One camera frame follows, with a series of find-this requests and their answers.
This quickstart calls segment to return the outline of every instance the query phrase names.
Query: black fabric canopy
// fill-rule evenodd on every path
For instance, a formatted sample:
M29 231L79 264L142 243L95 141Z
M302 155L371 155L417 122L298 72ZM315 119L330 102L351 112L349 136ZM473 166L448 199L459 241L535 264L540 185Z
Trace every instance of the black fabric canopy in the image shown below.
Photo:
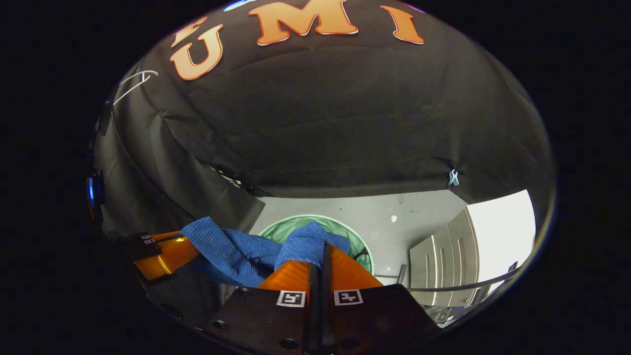
M528 190L541 228L555 188L548 138L532 99L491 54L430 15L374 0L343 3L355 34L319 34L316 18L305 36L281 24L289 39L257 45L261 26L248 11L274 1L212 11L125 75L158 73L116 103L115 130L102 121L95 167L105 176L105 230L168 232L209 215L247 232L262 191L323 198L444 189L468 203ZM397 39L383 4L413 15L425 43ZM219 24L218 64L180 78L171 55L193 43L191 59L202 62L197 38ZM452 169L457 187L447 185Z

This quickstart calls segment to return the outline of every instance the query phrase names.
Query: orange letter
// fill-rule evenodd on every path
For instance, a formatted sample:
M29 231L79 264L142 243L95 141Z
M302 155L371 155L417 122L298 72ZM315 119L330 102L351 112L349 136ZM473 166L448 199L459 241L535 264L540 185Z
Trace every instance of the orange letter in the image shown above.
M211 71L217 63L219 63L222 52L219 30L221 30L222 27L223 25L217 25L199 36L198 40L204 41L204 45L206 45L206 50L208 51L208 57L206 57L203 62L193 64L191 53L189 53L189 49L193 46L192 43L186 44L184 47L178 49L177 52L173 53L171 62L175 63L175 70L180 75L180 78L184 80L195 80Z
M321 35L350 35L357 33L357 27L348 21L342 3L346 0L309 0L303 9L285 3L271 3L259 6L248 12L257 15L263 36L256 43L268 45L289 38L289 32L280 29L282 22L292 31L306 36L316 16L320 25L315 31Z
M394 20L396 31L392 34L396 38L414 44L425 43L425 41L416 33L416 28L414 27L414 23L412 23L412 19L414 18L412 15L405 11L391 8L390 6L381 5L381 8L388 11Z
M199 28L199 25L204 23L204 21L206 21L206 17L205 16L200 18L199 20L197 20L197 22L191 23L190 25L188 25L188 26L184 27L183 29L179 30L175 34L175 42L173 42L173 44L171 45L171 48L175 47L175 45L180 43L180 41L182 41L183 39L188 37L193 32L197 31L197 29Z

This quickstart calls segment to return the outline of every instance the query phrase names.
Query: green laundry basket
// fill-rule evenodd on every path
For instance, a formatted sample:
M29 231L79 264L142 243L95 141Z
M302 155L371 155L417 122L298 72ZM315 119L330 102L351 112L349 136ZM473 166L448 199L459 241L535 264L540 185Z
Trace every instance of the green laundry basket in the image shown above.
M276 243L284 243L287 240L287 237L296 229L306 226L311 222L317 222L325 231L338 234L340 236L346 237L351 242L351 249L348 252L348 255L355 259L355 257L360 254L364 248L365 253L357 257L357 262L363 266L368 272L372 275L375 274L375 263L372 259L372 254L368 245L363 241L362 237L357 234L351 227L348 227L346 224L334 220L329 217L321 216L321 215L296 215L293 217L288 217L285 219L281 219L278 222L271 224L269 227L263 229L263 232L260 233L260 236L267 238Z

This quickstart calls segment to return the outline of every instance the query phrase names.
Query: blue towel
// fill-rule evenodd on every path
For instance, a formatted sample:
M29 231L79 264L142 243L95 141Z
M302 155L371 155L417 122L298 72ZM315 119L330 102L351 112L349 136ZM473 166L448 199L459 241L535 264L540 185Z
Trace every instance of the blue towel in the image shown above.
M210 217L182 229L204 258L191 262L216 282L258 287L288 260L322 267L324 246L329 243L348 254L350 241L325 231L317 222L296 229L284 244L231 229L220 229Z

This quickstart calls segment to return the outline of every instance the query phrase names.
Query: gray floor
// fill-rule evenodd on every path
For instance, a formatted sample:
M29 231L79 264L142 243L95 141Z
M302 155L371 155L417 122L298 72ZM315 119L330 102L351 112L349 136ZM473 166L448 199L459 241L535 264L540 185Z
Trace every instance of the gray floor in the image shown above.
M464 209L466 203L449 190L350 198L260 198L266 205L251 234L294 215L315 214L336 219L368 244L376 275L397 276L408 265L403 285L410 286L409 250Z

